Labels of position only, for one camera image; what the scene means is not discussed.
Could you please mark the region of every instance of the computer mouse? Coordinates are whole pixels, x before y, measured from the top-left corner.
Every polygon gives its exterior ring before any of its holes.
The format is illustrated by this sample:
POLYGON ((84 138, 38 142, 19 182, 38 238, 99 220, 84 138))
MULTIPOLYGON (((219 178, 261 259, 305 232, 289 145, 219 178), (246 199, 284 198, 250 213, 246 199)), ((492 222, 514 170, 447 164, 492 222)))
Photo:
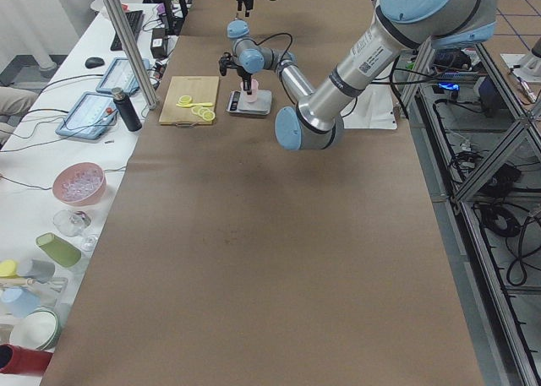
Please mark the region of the computer mouse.
POLYGON ((90 57, 85 61, 85 66, 88 69, 97 68, 103 64, 105 64, 105 61, 103 61, 103 58, 99 57, 90 57))

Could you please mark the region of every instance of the cutting board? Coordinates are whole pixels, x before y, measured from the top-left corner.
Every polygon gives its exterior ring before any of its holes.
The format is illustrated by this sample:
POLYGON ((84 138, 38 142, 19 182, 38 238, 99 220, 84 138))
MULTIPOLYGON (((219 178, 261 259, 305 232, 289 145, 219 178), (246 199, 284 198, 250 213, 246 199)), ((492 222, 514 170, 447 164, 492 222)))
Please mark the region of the cutting board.
POLYGON ((166 101, 161 109, 159 123, 162 125, 178 124, 201 124, 210 125, 214 122, 205 121, 192 113, 191 107, 178 107, 178 99, 183 95, 192 96, 193 103, 210 101, 215 105, 208 107, 215 110, 216 98, 218 96, 218 84, 220 78, 217 76, 173 76, 167 91, 166 101))

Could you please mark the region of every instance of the black keyboard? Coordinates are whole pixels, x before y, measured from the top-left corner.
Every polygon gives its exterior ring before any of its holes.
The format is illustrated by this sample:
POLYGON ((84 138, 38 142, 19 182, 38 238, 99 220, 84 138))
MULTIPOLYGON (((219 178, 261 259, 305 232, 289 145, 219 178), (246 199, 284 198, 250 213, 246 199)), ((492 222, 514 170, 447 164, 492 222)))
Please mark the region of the black keyboard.
MULTIPOLYGON (((143 27, 143 10, 135 10, 133 12, 126 12, 126 19, 128 19, 129 27, 132 29, 134 39, 137 41, 141 28, 143 27)), ((115 38, 112 39, 111 51, 121 51, 122 42, 118 34, 115 34, 115 38)))

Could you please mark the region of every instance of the white desk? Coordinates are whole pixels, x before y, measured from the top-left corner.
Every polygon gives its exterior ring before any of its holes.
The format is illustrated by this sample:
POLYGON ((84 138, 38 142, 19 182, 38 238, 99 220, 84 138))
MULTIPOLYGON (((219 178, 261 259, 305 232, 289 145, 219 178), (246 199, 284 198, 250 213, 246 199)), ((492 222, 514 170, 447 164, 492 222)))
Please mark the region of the white desk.
MULTIPOLYGON (((131 10, 145 11, 144 24, 156 15, 155 4, 132 4, 131 10)), ((75 75, 89 73, 105 73, 109 63, 115 57, 125 57, 124 52, 111 52, 109 46, 114 37, 114 29, 108 19, 99 14, 89 29, 83 34, 75 48, 70 52, 51 82, 69 78, 75 75), (105 65, 99 68, 86 69, 87 57, 102 57, 105 65)), ((152 64, 155 60, 150 54, 151 32, 141 31, 138 39, 139 50, 143 58, 148 58, 152 64)), ((174 47, 176 37, 169 43, 169 49, 174 47)), ((55 108, 69 111, 81 95, 86 91, 95 91, 100 78, 74 79, 53 85, 46 89, 38 98, 32 109, 55 108)), ((146 109, 145 98, 138 93, 132 97, 134 107, 143 118, 146 109)), ((53 120, 62 114, 54 111, 38 111, 29 114, 17 127, 15 133, 27 137, 31 135, 38 122, 53 120)), ((102 169, 118 169, 126 165, 134 149, 139 132, 131 133, 126 129, 122 119, 118 118, 116 125, 109 128, 95 142, 64 139, 52 144, 38 145, 19 152, 9 152, 33 144, 45 143, 59 139, 55 129, 60 123, 40 124, 30 139, 20 139, 15 136, 4 145, 0 151, 0 173, 9 179, 45 188, 52 186, 55 177, 68 166, 82 161, 91 161, 102 169)), ((100 234, 107 213, 111 208, 117 190, 123 179, 123 172, 106 174, 107 190, 98 204, 80 208, 71 208, 55 199, 52 191, 25 188, 15 183, 0 179, 0 260, 38 258, 50 260, 36 246, 36 238, 46 232, 60 235, 52 223, 52 217, 62 209, 81 209, 92 219, 89 233, 100 234)), ((79 239, 66 238, 74 245, 79 245, 79 239)), ((57 265, 56 276, 69 279, 68 288, 63 302, 71 303, 79 289, 80 280, 74 278, 69 271, 57 265)), ((40 378, 17 375, 0 375, 2 386, 31 386, 37 385, 40 378)))

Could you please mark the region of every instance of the black bottle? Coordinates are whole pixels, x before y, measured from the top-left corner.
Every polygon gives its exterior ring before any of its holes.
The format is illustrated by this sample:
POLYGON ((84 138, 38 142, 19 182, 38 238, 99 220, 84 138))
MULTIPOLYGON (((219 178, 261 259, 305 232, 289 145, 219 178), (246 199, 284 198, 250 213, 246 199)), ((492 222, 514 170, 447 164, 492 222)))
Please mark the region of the black bottle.
POLYGON ((120 117, 126 123, 128 130, 137 131, 143 127, 139 121, 137 112, 135 112, 134 105, 132 105, 132 101, 129 99, 129 96, 126 95, 121 88, 112 88, 111 93, 112 101, 117 106, 120 117))

